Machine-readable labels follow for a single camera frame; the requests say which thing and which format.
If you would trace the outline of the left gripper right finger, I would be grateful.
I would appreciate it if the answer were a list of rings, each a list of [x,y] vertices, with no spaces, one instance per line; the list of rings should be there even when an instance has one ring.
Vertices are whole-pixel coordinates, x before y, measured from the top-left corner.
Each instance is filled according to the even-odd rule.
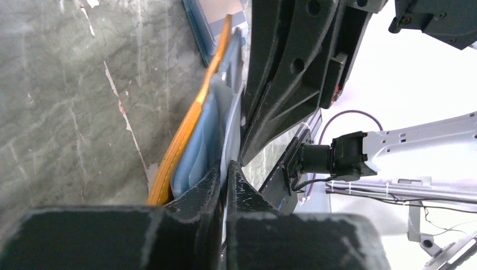
[[[228,269],[389,269],[372,222],[356,214],[282,214],[228,166]]]

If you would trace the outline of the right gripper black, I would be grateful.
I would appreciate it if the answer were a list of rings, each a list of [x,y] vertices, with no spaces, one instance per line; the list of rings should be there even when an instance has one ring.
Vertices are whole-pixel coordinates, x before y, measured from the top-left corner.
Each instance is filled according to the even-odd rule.
[[[350,1],[340,7],[328,30],[331,37],[327,70],[318,107],[330,108],[341,96],[369,20],[388,1]],[[419,30],[456,49],[476,49],[476,1],[392,1],[395,15],[388,27],[393,34]]]

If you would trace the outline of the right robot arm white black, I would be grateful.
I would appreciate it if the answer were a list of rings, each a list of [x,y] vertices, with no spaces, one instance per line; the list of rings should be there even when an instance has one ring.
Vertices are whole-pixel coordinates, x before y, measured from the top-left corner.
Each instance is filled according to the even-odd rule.
[[[385,1],[253,1],[250,64],[238,160],[247,165],[273,139],[341,95],[371,17]],[[286,191],[300,173],[355,181],[425,161],[450,165],[476,146],[476,113],[397,130],[355,132],[330,146],[294,142],[278,167]]]

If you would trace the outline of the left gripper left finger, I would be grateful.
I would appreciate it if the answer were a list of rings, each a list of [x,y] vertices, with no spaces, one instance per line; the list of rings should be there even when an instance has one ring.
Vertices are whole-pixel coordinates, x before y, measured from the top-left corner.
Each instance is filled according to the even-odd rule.
[[[2,269],[217,269],[220,165],[165,206],[36,208],[1,251]]]

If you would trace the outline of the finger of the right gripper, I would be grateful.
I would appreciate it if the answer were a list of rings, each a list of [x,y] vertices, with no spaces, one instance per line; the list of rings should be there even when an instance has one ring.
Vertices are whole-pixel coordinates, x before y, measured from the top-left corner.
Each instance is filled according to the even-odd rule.
[[[239,162],[248,165],[275,138],[314,111],[301,105],[319,92],[303,79],[345,1],[253,1],[250,61],[242,98]]]

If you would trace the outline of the orange card holder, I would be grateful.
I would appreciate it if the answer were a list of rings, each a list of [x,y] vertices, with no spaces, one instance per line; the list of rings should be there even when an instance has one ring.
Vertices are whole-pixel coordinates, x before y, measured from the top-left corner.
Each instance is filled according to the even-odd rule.
[[[162,162],[159,165],[159,170],[156,173],[151,190],[146,200],[147,205],[165,205],[172,199],[170,187],[172,175],[182,157],[186,143],[190,140],[195,125],[199,120],[206,96],[209,92],[211,78],[215,73],[217,73],[219,64],[224,58],[225,51],[230,41],[232,30],[231,23],[232,15],[227,14],[224,18],[224,24],[220,33],[220,39],[216,53],[206,70],[204,81],[194,102],[191,104],[188,112],[183,118],[163,157]]]

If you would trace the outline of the dark grey credit card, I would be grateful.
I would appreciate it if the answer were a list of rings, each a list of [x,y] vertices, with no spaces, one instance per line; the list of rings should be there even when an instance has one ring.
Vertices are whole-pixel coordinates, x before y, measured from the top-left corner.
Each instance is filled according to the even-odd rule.
[[[235,28],[210,84],[218,105],[221,184],[226,181],[230,161],[236,161],[240,151],[242,66],[242,31]]]

